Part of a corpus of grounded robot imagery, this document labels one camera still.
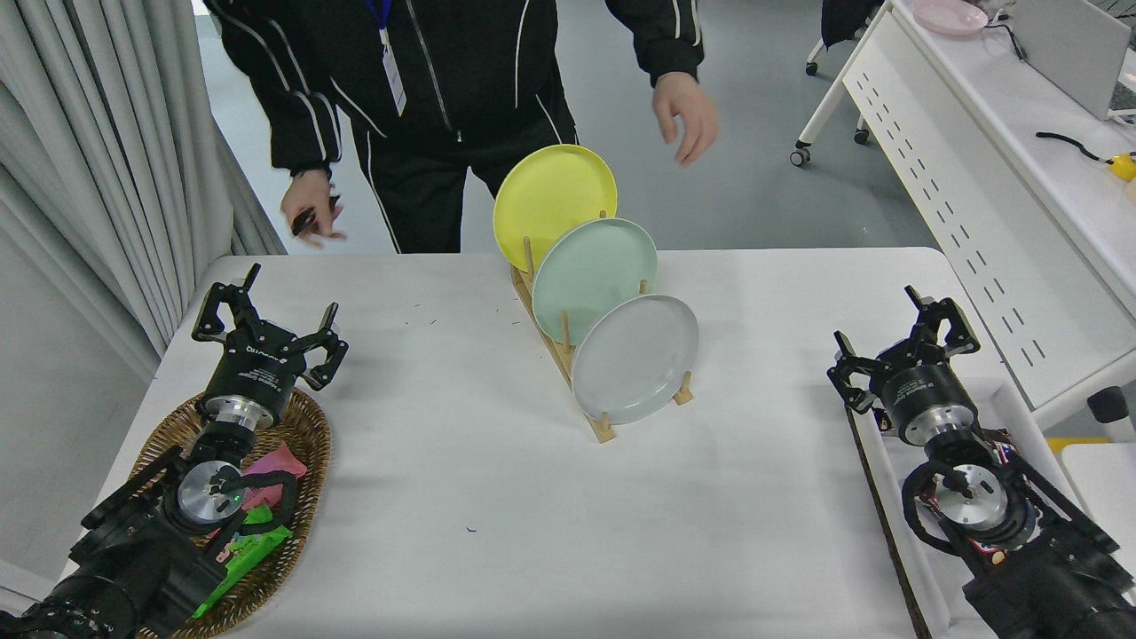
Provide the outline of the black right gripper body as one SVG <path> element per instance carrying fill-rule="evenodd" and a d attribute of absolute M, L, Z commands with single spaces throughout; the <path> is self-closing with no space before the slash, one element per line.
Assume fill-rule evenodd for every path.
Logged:
<path fill-rule="evenodd" d="M 932 440 L 976 422 L 974 400 L 945 363 L 886 374 L 875 392 L 901 440 Z"/>

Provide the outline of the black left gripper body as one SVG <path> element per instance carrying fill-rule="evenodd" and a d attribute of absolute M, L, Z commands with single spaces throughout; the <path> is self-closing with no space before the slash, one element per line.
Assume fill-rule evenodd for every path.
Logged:
<path fill-rule="evenodd" d="M 287 409 L 307 360 L 296 351 L 295 333 L 267 322 L 260 327 L 261 335 L 253 335 L 251 327 L 233 327 L 225 337 L 225 352 L 206 387 L 206 409 L 211 415 L 224 398 L 260 405 L 269 418 L 279 418 Z"/>

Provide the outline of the person's right hand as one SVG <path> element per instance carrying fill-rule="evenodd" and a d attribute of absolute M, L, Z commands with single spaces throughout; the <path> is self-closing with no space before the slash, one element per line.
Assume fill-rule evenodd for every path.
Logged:
<path fill-rule="evenodd" d="M 293 175 L 279 204 L 293 238 L 317 249 L 328 241 L 346 239 L 344 232 L 335 229 L 343 207 L 333 191 L 328 171 L 299 171 Z"/>

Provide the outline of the person's left hand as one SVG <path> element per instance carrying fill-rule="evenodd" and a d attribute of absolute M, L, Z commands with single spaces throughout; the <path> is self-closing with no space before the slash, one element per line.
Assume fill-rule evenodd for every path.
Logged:
<path fill-rule="evenodd" d="M 721 135 L 713 99 L 690 73 L 669 72 L 653 86 L 652 109 L 666 146 L 677 146 L 674 161 L 690 167 Z"/>

